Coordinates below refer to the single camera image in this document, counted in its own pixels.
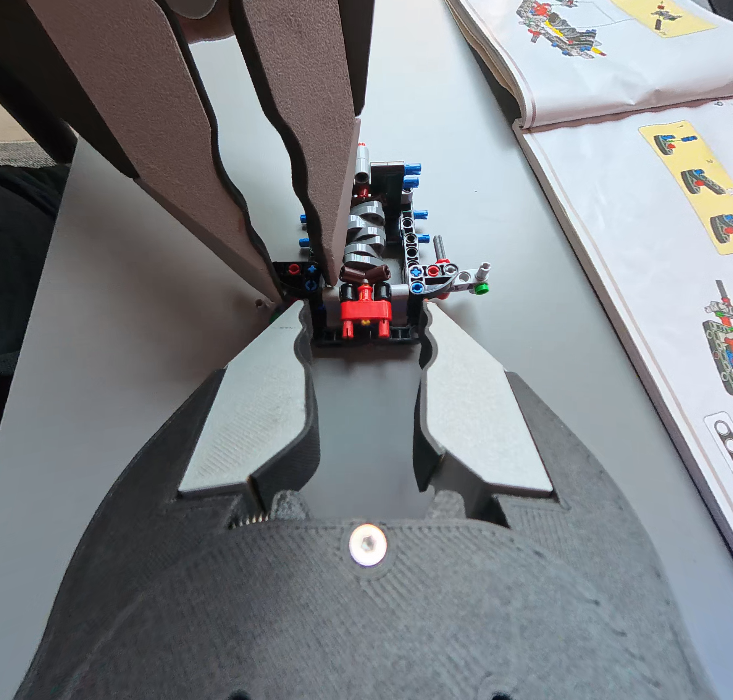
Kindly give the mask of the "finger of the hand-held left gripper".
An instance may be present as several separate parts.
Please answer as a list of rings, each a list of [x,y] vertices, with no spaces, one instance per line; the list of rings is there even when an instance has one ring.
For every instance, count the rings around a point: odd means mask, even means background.
[[[164,0],[25,0],[139,176],[133,179],[272,301],[270,256],[218,152],[215,114]]]
[[[337,0],[232,0],[232,27],[326,282],[338,282],[358,140]]]

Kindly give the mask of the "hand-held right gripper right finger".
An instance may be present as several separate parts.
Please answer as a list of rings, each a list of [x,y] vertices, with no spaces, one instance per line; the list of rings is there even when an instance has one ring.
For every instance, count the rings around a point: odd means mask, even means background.
[[[493,494],[551,496],[551,479],[504,367],[434,303],[423,305],[420,341],[418,489],[459,493],[473,518]]]

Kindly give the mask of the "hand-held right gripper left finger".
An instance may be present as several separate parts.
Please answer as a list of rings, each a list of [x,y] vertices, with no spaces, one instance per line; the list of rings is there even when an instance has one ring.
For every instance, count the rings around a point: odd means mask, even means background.
[[[295,302],[225,369],[179,484],[182,496],[245,495],[252,512],[301,489],[320,461],[312,325]]]

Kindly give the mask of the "black angled lego piece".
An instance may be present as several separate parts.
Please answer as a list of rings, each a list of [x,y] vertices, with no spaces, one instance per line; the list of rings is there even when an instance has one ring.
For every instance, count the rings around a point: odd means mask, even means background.
[[[273,268],[290,298],[313,298],[322,287],[323,275],[314,260],[274,262]]]

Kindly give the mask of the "black frame lego assembly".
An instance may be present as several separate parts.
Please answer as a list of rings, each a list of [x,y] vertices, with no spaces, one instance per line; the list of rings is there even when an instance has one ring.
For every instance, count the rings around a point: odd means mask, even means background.
[[[426,210],[413,207],[421,164],[373,163],[367,146],[356,147],[351,207],[342,267],[333,285],[325,280],[307,302],[318,345],[411,343],[418,337],[422,304],[453,292],[489,291],[490,263],[462,268],[446,254],[442,237],[419,232]],[[308,238],[299,240],[314,260]]]

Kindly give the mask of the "open lego instruction booklet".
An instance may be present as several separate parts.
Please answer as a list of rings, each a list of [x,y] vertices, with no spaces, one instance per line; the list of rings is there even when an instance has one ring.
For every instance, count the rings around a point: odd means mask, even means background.
[[[445,1],[731,543],[731,12]]]

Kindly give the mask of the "person's left hand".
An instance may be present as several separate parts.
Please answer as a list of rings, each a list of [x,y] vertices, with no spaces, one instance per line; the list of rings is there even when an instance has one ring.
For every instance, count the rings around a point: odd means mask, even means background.
[[[228,9],[225,8],[212,10],[203,18],[178,16],[178,21],[188,45],[223,40],[234,35]]]

